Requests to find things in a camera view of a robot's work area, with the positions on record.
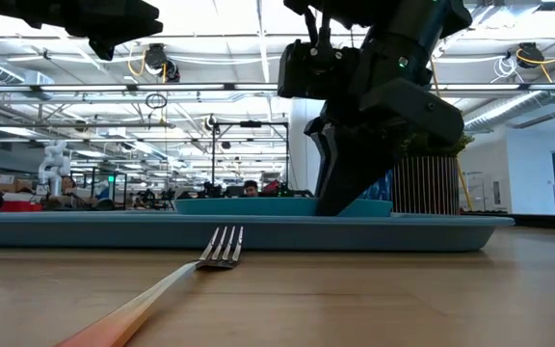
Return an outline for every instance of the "green plant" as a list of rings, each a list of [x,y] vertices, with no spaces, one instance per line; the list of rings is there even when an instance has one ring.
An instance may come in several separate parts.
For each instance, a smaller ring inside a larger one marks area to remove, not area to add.
[[[402,151],[406,156],[448,156],[457,157],[468,144],[474,141],[470,135],[462,133],[456,144],[449,147],[430,146],[427,133],[414,133],[402,143]]]

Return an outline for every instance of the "fork handle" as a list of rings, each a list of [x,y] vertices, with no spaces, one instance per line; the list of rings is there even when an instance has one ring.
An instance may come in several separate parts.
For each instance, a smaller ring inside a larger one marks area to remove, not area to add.
[[[198,268],[199,261],[192,261],[166,276],[143,294],[119,307],[109,315],[91,324],[72,337],[58,343],[57,347],[119,347],[132,337],[156,308],[156,301],[179,280],[189,278]]]

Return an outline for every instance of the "slatted container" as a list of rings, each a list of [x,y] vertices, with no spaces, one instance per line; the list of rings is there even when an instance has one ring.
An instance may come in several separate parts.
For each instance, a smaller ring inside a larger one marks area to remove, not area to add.
[[[393,171],[393,212],[458,215],[459,189],[457,158],[403,158]]]

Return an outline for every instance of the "fork tines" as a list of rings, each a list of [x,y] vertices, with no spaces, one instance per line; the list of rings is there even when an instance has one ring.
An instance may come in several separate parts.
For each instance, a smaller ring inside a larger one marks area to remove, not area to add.
[[[222,228],[216,227],[213,236],[211,236],[211,240],[209,244],[204,249],[204,252],[200,256],[199,260],[212,260],[212,261],[239,261],[239,255],[241,254],[241,246],[243,243],[243,227],[239,228],[239,234],[237,235],[236,245],[234,248],[234,252],[231,254],[230,250],[232,249],[232,241],[234,239],[235,230],[237,227],[232,227],[230,233],[228,235],[228,240],[226,241],[226,246],[224,245],[226,234],[228,233],[228,227]]]

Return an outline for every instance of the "table surface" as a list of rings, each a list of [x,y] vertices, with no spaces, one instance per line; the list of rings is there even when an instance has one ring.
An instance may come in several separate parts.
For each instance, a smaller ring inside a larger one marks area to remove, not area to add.
[[[50,346],[196,253],[0,250],[0,346]],[[470,254],[243,253],[169,293],[131,346],[553,346],[555,230]]]

